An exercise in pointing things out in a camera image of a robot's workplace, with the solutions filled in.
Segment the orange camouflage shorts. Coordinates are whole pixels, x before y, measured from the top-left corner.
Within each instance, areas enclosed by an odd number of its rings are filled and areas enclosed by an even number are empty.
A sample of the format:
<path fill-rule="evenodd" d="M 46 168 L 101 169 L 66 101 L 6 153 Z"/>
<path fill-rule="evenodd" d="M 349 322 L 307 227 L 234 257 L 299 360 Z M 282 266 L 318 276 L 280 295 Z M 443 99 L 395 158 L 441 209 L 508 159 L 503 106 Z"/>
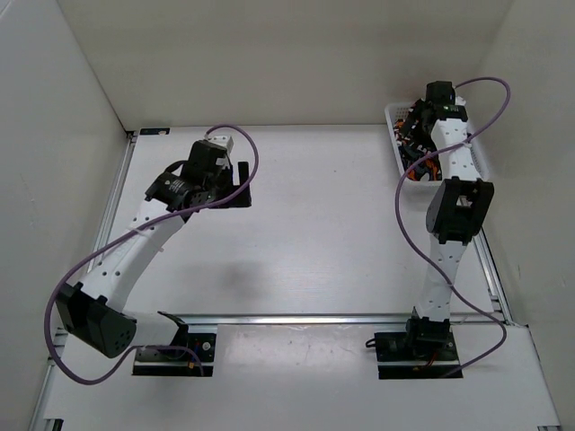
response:
<path fill-rule="evenodd" d="M 405 170 L 423 156 L 437 150 L 420 123 L 420 114 L 417 112 L 415 105 L 410 106 L 404 119 L 395 121 L 394 137 L 398 144 L 400 159 Z M 438 157 L 435 156 L 419 163 L 408 174 L 408 178 L 413 181 L 442 180 Z"/>

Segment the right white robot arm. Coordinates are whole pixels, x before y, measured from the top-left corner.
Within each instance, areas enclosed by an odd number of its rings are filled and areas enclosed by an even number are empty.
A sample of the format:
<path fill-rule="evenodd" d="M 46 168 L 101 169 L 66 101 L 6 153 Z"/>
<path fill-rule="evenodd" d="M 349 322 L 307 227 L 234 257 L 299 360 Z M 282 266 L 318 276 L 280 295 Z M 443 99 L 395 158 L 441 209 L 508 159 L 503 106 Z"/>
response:
<path fill-rule="evenodd" d="M 432 262 L 403 337 L 406 353 L 422 359 L 447 348 L 450 285 L 468 244 L 481 230 L 494 187 L 474 166 L 464 142 L 469 136 L 466 109 L 449 81 L 428 84 L 425 97 L 397 123 L 395 135 L 408 180 L 439 184 L 426 214 Z"/>

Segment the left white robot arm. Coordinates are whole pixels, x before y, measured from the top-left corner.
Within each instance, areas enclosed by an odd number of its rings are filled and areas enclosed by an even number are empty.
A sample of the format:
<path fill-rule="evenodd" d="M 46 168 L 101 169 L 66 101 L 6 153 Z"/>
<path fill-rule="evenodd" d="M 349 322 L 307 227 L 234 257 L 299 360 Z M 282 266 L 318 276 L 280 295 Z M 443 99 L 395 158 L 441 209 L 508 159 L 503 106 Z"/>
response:
<path fill-rule="evenodd" d="M 167 312 L 130 312 L 128 297 L 138 279 L 165 243 L 188 222 L 183 209 L 232 197 L 249 176 L 249 164 L 233 165 L 230 136 L 195 142 L 190 155 L 168 166 L 145 193 L 130 223 L 127 239 L 74 285 L 65 284 L 56 307 L 65 329 L 108 358 L 130 346 L 157 346 L 169 359 L 187 352 L 184 322 Z"/>

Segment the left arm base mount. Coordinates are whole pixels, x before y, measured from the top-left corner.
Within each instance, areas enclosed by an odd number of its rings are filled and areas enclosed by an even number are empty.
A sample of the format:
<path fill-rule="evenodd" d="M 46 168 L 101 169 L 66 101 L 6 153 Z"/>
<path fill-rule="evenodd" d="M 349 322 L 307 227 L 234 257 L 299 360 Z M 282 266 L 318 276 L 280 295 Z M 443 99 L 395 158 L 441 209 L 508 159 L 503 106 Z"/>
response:
<path fill-rule="evenodd" d="M 189 325 L 168 315 L 178 329 L 168 347 L 139 347 L 132 374 L 146 377 L 211 377 L 214 373 L 217 329 Z"/>

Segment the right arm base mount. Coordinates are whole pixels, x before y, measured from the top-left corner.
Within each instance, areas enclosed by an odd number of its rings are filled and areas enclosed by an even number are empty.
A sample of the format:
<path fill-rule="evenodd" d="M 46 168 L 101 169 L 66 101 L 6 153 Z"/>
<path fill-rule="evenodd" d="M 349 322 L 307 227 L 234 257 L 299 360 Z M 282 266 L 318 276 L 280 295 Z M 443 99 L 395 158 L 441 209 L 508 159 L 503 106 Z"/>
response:
<path fill-rule="evenodd" d="M 448 320 L 410 318 L 403 331 L 376 332 L 365 342 L 376 351 L 380 380 L 461 379 L 463 371 Z"/>

